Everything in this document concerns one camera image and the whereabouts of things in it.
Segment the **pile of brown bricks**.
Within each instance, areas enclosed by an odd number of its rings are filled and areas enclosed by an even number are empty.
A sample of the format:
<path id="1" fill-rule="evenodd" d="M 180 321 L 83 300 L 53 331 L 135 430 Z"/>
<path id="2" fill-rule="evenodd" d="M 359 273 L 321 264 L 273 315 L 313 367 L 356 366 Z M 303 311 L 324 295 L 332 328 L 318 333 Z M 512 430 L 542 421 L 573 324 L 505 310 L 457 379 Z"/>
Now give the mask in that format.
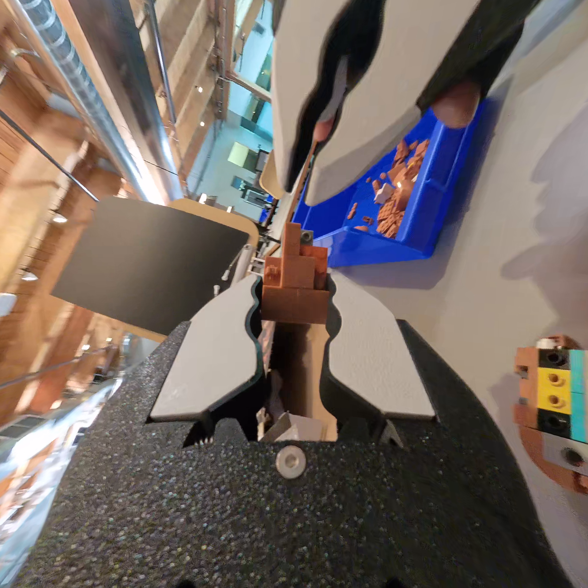
<path id="1" fill-rule="evenodd" d="M 343 226 L 396 239 L 415 189 L 430 138 L 402 139 L 350 188 Z"/>

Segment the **wood-framed black screen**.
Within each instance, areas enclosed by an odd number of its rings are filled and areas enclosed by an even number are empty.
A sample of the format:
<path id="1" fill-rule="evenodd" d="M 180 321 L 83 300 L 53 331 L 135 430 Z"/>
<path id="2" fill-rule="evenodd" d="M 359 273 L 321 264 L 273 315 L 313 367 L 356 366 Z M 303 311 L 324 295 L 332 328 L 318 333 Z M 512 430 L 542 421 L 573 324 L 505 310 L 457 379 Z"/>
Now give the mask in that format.
<path id="1" fill-rule="evenodd" d="M 162 342 L 258 240 L 249 218 L 190 199 L 164 206 L 113 196 L 95 205 L 51 295 Z"/>

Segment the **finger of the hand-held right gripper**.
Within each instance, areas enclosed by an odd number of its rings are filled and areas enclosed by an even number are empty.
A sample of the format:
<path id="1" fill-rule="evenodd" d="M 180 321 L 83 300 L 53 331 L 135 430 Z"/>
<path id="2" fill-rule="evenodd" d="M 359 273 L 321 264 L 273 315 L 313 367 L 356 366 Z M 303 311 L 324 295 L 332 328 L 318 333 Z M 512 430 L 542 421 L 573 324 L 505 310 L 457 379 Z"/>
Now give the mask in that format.
<path id="1" fill-rule="evenodd" d="M 385 1 L 274 1 L 271 96 L 277 178 L 293 190 L 318 123 L 336 122 L 382 35 Z"/>
<path id="2" fill-rule="evenodd" d="M 479 1 L 386 1 L 378 48 L 316 155 L 305 202 L 356 182 L 420 118 L 417 100 Z"/>

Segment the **white screen stand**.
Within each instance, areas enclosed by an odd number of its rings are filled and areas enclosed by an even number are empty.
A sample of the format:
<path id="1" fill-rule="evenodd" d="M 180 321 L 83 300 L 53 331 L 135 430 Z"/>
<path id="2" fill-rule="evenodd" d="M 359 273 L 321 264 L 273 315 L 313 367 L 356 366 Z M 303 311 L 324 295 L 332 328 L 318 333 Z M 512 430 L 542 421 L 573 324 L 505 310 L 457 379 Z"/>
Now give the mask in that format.
<path id="1" fill-rule="evenodd" d="M 246 244 L 236 255 L 234 260 L 229 264 L 228 268 L 221 276 L 219 284 L 213 287 L 214 297 L 219 296 L 222 292 L 228 290 L 236 285 L 244 278 L 249 276 L 251 272 L 252 260 L 255 249 L 251 244 Z"/>

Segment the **blue plastic bin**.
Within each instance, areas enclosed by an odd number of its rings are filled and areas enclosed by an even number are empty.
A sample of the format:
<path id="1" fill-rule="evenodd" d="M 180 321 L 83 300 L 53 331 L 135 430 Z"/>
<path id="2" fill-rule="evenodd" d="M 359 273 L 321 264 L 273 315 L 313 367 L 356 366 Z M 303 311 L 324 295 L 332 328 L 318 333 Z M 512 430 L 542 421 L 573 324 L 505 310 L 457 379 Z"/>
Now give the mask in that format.
<path id="1" fill-rule="evenodd" d="M 486 109 L 484 100 L 474 119 L 462 129 L 446 127 L 430 109 L 404 137 L 409 141 L 422 138 L 431 141 L 396 239 L 343 226 L 354 183 L 316 206 L 305 203 L 304 189 L 292 221 L 300 224 L 303 230 L 313 232 L 316 246 L 327 248 L 331 268 L 430 258 L 456 193 L 456 184 L 466 168 L 474 133 Z"/>

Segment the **silver ceiling duct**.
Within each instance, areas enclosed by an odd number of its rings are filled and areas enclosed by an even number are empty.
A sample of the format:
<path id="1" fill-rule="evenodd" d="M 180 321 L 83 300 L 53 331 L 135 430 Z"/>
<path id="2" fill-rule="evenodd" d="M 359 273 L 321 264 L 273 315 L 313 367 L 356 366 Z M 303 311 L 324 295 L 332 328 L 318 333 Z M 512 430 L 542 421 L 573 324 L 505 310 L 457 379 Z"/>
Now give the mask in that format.
<path id="1" fill-rule="evenodd" d="M 9 1 L 19 25 L 141 200 L 183 197 L 129 1 Z"/>

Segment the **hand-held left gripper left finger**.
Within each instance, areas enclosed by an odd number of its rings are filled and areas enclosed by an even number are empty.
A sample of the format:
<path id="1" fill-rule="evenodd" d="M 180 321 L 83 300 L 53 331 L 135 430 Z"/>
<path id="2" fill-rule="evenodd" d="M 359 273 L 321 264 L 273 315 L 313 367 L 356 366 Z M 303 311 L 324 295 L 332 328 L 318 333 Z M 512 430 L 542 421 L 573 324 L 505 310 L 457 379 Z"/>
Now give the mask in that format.
<path id="1" fill-rule="evenodd" d="M 264 402 L 261 276 L 246 276 L 204 305 L 153 404 L 154 422 L 255 417 Z"/>

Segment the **brown brick assembly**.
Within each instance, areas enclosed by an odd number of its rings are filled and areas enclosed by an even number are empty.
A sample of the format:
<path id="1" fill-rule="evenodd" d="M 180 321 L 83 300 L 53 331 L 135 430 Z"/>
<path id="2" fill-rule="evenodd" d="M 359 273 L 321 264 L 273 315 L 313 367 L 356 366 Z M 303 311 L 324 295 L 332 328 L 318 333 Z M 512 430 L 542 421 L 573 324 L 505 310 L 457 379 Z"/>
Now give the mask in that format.
<path id="1" fill-rule="evenodd" d="M 297 325 L 325 325 L 329 303 L 328 250 L 305 245 L 300 224 L 287 223 L 282 256 L 267 256 L 263 271 L 261 319 Z"/>

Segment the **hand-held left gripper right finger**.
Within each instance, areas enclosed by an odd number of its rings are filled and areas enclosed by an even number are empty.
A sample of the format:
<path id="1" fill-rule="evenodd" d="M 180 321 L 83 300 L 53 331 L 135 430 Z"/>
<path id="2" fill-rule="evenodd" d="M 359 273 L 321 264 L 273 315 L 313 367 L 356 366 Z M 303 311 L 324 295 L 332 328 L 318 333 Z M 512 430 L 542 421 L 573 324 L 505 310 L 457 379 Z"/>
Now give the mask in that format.
<path id="1" fill-rule="evenodd" d="M 394 314 L 342 273 L 327 276 L 322 404 L 338 425 L 433 420 L 434 407 Z"/>

